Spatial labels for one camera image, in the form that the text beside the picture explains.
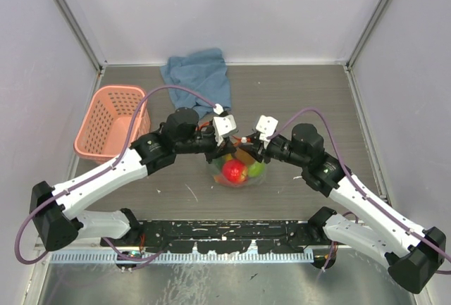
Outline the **green fruit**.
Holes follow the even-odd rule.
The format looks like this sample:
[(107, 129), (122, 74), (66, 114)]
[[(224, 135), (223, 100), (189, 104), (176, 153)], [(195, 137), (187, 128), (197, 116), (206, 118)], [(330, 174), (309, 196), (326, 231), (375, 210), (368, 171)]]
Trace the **green fruit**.
[(220, 158), (215, 158), (212, 161), (212, 164), (218, 169), (218, 170), (222, 170), (223, 165), (225, 164), (226, 160), (224, 157), (220, 157)]

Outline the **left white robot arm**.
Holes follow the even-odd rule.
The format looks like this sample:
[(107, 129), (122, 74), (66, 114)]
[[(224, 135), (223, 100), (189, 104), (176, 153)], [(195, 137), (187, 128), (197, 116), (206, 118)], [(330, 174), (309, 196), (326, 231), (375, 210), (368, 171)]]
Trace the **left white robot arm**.
[(179, 108), (159, 129), (136, 139), (125, 150), (91, 171), (55, 186), (42, 181), (32, 188), (30, 214), (47, 251), (76, 239), (108, 237), (125, 246), (139, 242), (141, 227), (126, 208), (110, 213), (87, 207), (118, 188), (174, 164), (179, 154), (204, 154), (208, 162), (235, 151), (230, 136), (237, 132), (232, 114), (224, 111), (200, 127), (191, 108)]

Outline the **yellow pear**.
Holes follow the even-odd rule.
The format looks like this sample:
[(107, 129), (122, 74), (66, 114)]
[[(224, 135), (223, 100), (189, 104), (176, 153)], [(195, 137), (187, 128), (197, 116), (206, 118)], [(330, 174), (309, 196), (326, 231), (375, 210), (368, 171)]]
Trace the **yellow pear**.
[(250, 156), (247, 153), (237, 153), (236, 152), (234, 154), (227, 154), (227, 155), (225, 155), (225, 162), (231, 161), (233, 159), (239, 160), (240, 162), (242, 162), (246, 166), (250, 166), (250, 165), (252, 165), (255, 162), (255, 160), (252, 158), (252, 156)]

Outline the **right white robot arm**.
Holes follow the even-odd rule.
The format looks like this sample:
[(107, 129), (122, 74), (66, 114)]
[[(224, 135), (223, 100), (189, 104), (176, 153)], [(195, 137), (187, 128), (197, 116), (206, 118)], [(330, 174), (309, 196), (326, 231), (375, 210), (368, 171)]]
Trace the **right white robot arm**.
[(309, 236), (317, 244), (345, 244), (379, 262), (389, 276), (412, 294), (420, 293), (445, 260), (446, 236), (398, 213), (368, 189), (352, 171), (324, 148), (324, 139), (309, 123), (293, 127), (287, 139), (276, 134), (278, 122), (264, 116), (249, 138), (249, 152), (258, 161), (275, 159), (300, 167), (314, 191), (344, 206), (363, 225), (323, 207), (309, 219)]

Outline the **red apple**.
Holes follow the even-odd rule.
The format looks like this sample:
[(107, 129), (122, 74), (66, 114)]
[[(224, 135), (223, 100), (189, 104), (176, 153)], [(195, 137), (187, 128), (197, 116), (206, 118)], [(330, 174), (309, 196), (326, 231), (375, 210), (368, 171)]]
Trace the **red apple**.
[(239, 160), (233, 159), (225, 162), (222, 167), (222, 174), (226, 180), (233, 184), (241, 184), (247, 180), (247, 166)]

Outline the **green apple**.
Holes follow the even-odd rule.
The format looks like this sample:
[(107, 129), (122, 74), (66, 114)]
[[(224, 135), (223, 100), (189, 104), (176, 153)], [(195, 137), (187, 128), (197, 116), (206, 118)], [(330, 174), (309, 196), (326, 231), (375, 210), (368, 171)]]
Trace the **green apple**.
[(259, 177), (265, 170), (266, 165), (258, 161), (253, 162), (247, 169), (247, 174), (249, 178)]

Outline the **clear orange zip bag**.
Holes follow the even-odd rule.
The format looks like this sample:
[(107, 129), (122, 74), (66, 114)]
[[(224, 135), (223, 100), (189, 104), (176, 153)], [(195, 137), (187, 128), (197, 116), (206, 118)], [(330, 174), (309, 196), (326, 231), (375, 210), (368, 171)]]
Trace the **clear orange zip bag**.
[(266, 178), (266, 164), (258, 162), (248, 152), (251, 137), (234, 137), (235, 152), (225, 154), (206, 164), (214, 181), (225, 187), (241, 188), (259, 185)]

